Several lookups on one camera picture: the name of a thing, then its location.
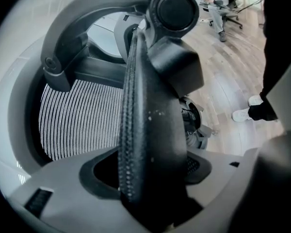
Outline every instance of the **wooden floor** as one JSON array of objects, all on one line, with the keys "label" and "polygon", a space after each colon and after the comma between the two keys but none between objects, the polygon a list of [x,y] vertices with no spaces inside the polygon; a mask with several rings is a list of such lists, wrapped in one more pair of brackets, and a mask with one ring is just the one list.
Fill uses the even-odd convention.
[{"label": "wooden floor", "polygon": [[[202,12],[200,18],[209,17]],[[227,22],[230,35],[225,43],[208,23],[197,25],[183,38],[197,51],[202,64],[205,85],[189,97],[204,107],[204,120],[213,129],[207,150],[235,155],[283,133],[279,121],[236,123],[231,118],[235,110],[248,108],[249,97],[261,92],[265,65],[261,13],[248,9],[239,18],[243,30]]]}]

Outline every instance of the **white sneaker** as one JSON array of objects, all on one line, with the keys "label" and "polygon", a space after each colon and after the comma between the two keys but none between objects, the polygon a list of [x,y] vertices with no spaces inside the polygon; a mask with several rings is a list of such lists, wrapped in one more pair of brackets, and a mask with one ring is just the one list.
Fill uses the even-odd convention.
[{"label": "white sneaker", "polygon": [[252,96],[248,100],[249,106],[252,106],[252,105],[260,105],[262,103],[263,103],[263,100],[261,99],[260,95]]},{"label": "white sneaker", "polygon": [[249,108],[244,110],[235,111],[232,114],[232,118],[235,122],[245,122],[246,120],[252,120],[248,114]]}]

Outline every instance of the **black pants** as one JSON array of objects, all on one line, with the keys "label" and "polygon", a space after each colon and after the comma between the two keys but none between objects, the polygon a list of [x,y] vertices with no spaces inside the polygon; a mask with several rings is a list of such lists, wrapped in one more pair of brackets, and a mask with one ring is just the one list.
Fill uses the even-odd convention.
[{"label": "black pants", "polygon": [[264,34],[266,36],[265,58],[266,65],[263,75],[263,90],[260,96],[263,103],[250,106],[249,116],[257,120],[272,121],[277,116],[266,95],[271,91],[275,84],[288,69],[291,63],[291,24],[281,22],[280,17],[291,18],[291,10],[279,9],[278,0],[265,0],[264,12],[266,22],[264,25]]}]

